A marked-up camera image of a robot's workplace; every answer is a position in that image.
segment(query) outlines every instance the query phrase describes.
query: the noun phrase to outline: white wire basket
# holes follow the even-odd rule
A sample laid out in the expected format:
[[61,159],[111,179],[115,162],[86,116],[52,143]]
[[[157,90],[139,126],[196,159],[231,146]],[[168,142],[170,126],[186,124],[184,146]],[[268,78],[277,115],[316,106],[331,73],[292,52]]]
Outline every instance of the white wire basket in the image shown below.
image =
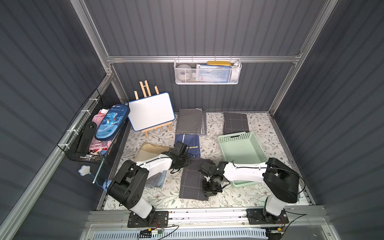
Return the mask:
[[[207,66],[207,61],[229,61],[230,67]],[[176,58],[175,82],[181,85],[238,84],[242,65],[239,58]]]

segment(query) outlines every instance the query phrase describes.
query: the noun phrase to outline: wire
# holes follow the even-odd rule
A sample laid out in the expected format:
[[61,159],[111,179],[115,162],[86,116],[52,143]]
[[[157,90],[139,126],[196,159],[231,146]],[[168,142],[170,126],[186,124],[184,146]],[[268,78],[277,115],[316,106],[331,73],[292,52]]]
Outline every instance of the wire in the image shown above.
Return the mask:
[[294,212],[288,212],[290,214],[296,214],[296,215],[306,215],[306,214],[297,214],[297,213],[294,213]]
[[279,217],[281,217],[281,220],[280,220],[281,221],[281,227],[284,228],[285,227],[284,218],[282,216],[279,216]]
[[159,220],[159,224],[158,224],[158,225],[156,224],[156,229],[160,228],[160,229],[162,229],[163,231],[165,231],[164,228],[160,227],[160,219],[158,219],[158,218],[154,218],[153,220],[155,220],[155,219]]
[[177,173],[178,171],[180,171],[181,168],[179,168],[176,172],[172,172],[173,170],[175,169],[172,169],[172,171],[170,171],[170,174],[174,174],[174,173]]
[[290,172],[294,175],[296,175],[298,178],[301,178],[304,182],[304,187],[303,189],[297,193],[297,195],[299,195],[300,193],[302,193],[304,190],[305,190],[305,187],[307,186],[307,184],[305,183],[304,181],[304,178],[302,178],[299,174],[297,174],[296,172],[293,172],[293,171],[290,171],[290,170],[286,170],[286,169],[283,169],[283,168],[278,168],[278,167],[236,167],[235,163],[233,162],[234,160],[231,161],[231,163],[233,164],[233,166],[235,168],[256,168],[256,169],[277,169],[277,170],[283,170],[283,171],[286,171],[286,172]]
[[[230,185],[230,183],[228,183],[227,185],[224,185],[224,187],[226,187],[226,186],[228,186],[228,185]],[[223,189],[224,187],[221,187],[221,189]]]
[[297,218],[295,218],[292,222],[290,222],[287,226],[287,228],[284,230],[284,233],[287,231],[288,227],[291,225],[291,223],[293,223],[294,221],[296,221],[297,219],[301,218],[302,216],[305,216],[306,214],[303,214],[301,216],[298,216]]
[[171,233],[169,233],[168,235],[165,235],[164,237],[162,237],[162,238],[159,238],[159,239],[156,239],[156,240],[160,240],[160,239],[163,239],[163,238],[165,238],[165,237],[167,237],[167,236],[169,236],[169,235],[171,235],[172,233],[174,233],[178,228],[179,228],[179,225],[175,225],[175,226],[169,226],[169,227],[177,227],[175,230],[173,230]]
[[259,220],[259,221],[263,221],[263,220],[261,220],[261,219],[259,219],[259,218],[257,218],[257,217],[251,216],[251,215],[247,215],[246,217],[254,218],[254,219]]

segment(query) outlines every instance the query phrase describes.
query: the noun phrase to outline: gray plaid cloth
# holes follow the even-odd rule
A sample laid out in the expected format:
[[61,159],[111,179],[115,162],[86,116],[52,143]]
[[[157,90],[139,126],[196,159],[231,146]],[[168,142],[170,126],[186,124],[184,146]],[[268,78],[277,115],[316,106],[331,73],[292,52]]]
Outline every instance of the gray plaid cloth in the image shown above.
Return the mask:
[[248,120],[246,114],[224,113],[223,134],[235,132],[249,132]]
[[212,160],[192,157],[192,162],[187,167],[183,168],[181,175],[180,194],[179,198],[196,199],[207,201],[203,190],[204,175],[199,173],[199,168],[203,162],[213,163]]

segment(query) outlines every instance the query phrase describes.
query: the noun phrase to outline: floral tablecloth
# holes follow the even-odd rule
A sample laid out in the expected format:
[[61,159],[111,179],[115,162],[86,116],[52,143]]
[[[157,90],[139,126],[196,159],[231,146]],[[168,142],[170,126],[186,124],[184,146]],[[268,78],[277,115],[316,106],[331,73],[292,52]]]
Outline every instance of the floral tablecloth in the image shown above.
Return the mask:
[[[267,157],[275,157],[289,166],[286,154],[281,147],[279,139],[272,127],[267,113],[248,113],[249,130],[256,134]],[[132,129],[124,149],[124,153],[119,163],[119,168],[127,159],[134,159],[144,142],[173,147],[175,142],[176,119],[173,121],[172,130],[162,127],[149,132],[149,139],[146,139],[142,132],[134,132]],[[207,114],[207,136],[200,137],[201,157],[211,159],[215,163],[222,161],[222,156],[218,146],[217,137],[223,134],[224,116],[223,114]],[[208,201],[198,201],[194,199],[180,199],[180,180],[182,170],[176,174],[170,174],[168,170],[165,183],[162,188],[145,188],[142,197],[157,209],[176,209],[176,208],[217,208],[217,207],[254,207],[264,206],[266,197],[271,191],[265,183],[255,184],[248,187],[232,188],[231,185],[223,189],[223,193],[210,197]],[[304,194],[300,194],[297,203],[292,205],[308,205]],[[122,210],[124,206],[119,206],[111,196],[107,196],[104,210]]]

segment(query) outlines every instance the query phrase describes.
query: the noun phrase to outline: black wire basket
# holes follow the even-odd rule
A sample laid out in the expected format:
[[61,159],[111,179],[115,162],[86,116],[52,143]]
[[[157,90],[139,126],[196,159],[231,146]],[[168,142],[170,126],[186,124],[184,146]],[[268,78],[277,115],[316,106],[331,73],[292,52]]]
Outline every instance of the black wire basket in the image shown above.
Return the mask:
[[121,130],[125,129],[125,127],[127,126],[127,122],[129,121],[128,118],[124,123],[121,123],[123,124],[123,126],[120,128],[120,131],[118,132],[116,137],[113,139],[113,142],[111,143],[105,155],[85,154],[85,156],[83,156],[84,153],[79,154],[76,150],[77,150],[77,146],[79,144],[81,135],[85,130],[86,123],[92,121],[94,115],[98,114],[98,112],[103,108],[110,109],[115,104],[124,104],[126,102],[128,101],[122,100],[119,98],[103,96],[103,95],[99,95],[99,97],[93,100],[93,103],[91,104],[89,109],[86,111],[82,119],[77,124],[76,126],[77,130],[70,132],[70,136],[66,144],[58,145],[65,152],[65,155],[69,158],[69,160],[76,161],[76,162],[96,163],[96,164],[101,164],[103,160],[104,160],[104,164],[108,164],[108,162],[114,161],[114,159],[111,159],[109,161],[109,156],[110,156],[111,150],[113,149],[116,141],[119,138]]

